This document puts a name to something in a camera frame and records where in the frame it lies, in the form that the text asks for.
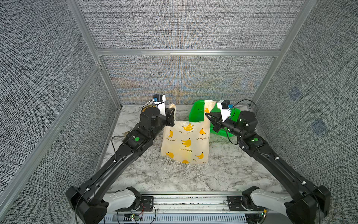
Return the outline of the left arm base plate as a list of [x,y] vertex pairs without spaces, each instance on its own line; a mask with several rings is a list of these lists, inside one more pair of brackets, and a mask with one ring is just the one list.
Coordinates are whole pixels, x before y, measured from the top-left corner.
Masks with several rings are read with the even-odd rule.
[[142,196],[140,199],[135,199],[133,205],[129,208],[116,209],[115,211],[153,211],[153,196]]

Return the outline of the banana print plastic bag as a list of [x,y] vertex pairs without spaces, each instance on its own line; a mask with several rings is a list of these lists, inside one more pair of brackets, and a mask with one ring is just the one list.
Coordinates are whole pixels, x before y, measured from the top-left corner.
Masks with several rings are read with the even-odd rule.
[[[206,112],[211,112],[215,101],[205,100]],[[163,130],[161,156],[184,164],[208,163],[211,122],[206,116],[202,122],[175,121],[173,127]]]

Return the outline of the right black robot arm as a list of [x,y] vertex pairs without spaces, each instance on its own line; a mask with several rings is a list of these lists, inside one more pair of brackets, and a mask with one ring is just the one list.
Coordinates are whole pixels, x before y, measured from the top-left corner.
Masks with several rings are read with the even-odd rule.
[[241,206],[247,211],[262,207],[287,216],[294,224],[319,224],[327,217],[331,203],[331,192],[323,185],[316,186],[288,165],[255,132],[256,115],[242,111],[237,121],[223,118],[221,113],[206,113],[213,130],[225,130],[237,137],[237,145],[251,158],[262,164],[286,189],[289,197],[266,192],[252,186],[242,192]]

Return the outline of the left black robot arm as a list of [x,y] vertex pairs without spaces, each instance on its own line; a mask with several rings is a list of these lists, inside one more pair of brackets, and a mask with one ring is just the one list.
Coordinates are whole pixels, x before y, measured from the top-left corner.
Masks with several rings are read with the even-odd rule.
[[85,224],[98,224],[105,217],[110,203],[104,196],[125,169],[136,161],[164,127],[174,126],[175,108],[147,107],[140,113],[139,123],[125,136],[115,154],[89,180],[79,187],[71,186],[65,193],[68,202]]

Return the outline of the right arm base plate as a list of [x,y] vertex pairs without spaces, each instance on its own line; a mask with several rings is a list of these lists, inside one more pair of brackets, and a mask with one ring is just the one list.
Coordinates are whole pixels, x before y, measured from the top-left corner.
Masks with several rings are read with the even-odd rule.
[[256,206],[247,197],[241,195],[228,196],[226,204],[230,211],[264,211],[264,207]]

